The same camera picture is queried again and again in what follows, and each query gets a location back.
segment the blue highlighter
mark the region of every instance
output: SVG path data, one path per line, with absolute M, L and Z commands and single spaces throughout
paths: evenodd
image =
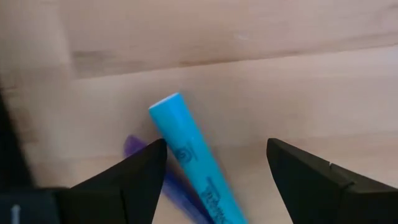
M 128 136 L 124 143 L 124 156 L 129 157 L 143 150 L 147 144 L 135 136 Z M 163 194 L 181 209 L 195 224 L 212 224 L 204 206 L 198 198 L 192 195 L 182 179 L 174 172 L 172 167 L 166 165 L 166 173 L 162 187 Z
M 149 113 L 213 221 L 247 223 L 182 95 L 160 100 Z

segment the purple pen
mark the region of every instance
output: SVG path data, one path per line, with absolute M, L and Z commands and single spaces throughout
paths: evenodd
M 124 156 L 131 156 L 146 146 L 144 141 L 130 135 L 124 143 Z M 183 181 L 174 174 L 169 166 L 166 167 L 162 192 L 196 224 L 214 223 L 205 207 L 198 199 L 195 200 L 195 197 L 184 186 Z

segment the wooden table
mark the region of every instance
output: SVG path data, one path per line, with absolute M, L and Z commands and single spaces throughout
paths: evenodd
M 40 185 L 159 138 L 147 109 L 181 91 L 250 223 L 291 223 L 269 137 L 398 187 L 397 1 L 3 2 L 2 92 Z M 189 221 L 161 196 L 154 223 Z

